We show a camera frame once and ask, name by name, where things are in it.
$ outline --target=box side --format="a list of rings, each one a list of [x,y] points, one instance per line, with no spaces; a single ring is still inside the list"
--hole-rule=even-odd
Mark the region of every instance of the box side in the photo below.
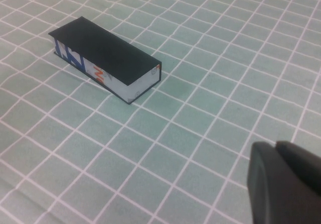
[[[59,57],[76,67],[78,70],[95,80],[101,86],[128,104],[135,101],[161,79],[160,76],[162,65],[160,63],[151,71],[137,79],[134,83],[127,86],[105,70],[80,56],[77,52],[73,52],[70,48],[59,42],[57,39],[53,39],[53,41],[55,44],[55,53]]]

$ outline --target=grid mat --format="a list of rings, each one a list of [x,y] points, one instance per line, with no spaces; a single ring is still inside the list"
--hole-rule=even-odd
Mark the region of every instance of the grid mat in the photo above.
[[[163,62],[126,105],[53,54],[84,16]],[[251,223],[251,143],[321,155],[320,0],[0,0],[0,222]]]

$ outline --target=blue graphic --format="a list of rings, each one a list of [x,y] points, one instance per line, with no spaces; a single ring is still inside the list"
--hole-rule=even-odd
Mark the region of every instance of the blue graphic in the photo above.
[[[61,58],[63,58],[65,61],[73,63],[74,65],[76,65],[76,67],[78,67],[80,70],[86,71],[86,67],[85,67],[85,63],[84,63],[84,58],[82,56],[80,57],[80,62],[69,52],[69,48],[67,46],[65,46],[65,50],[67,53],[67,56],[65,56],[64,54],[61,53],[60,51],[60,46],[58,44],[58,41],[55,39],[55,43],[56,43],[56,53],[58,56],[60,56]]]

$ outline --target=green cutting mat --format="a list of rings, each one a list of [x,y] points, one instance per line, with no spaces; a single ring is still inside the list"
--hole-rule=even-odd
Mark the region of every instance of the green cutting mat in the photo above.
[[[53,54],[84,16],[163,62],[126,105]],[[250,224],[251,143],[321,155],[320,0],[0,0],[0,223]]]

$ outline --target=rectangular block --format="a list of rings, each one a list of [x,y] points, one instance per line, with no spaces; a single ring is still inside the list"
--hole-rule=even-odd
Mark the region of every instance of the rectangular block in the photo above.
[[[160,61],[84,17],[49,35],[55,54],[127,104],[161,80]]]

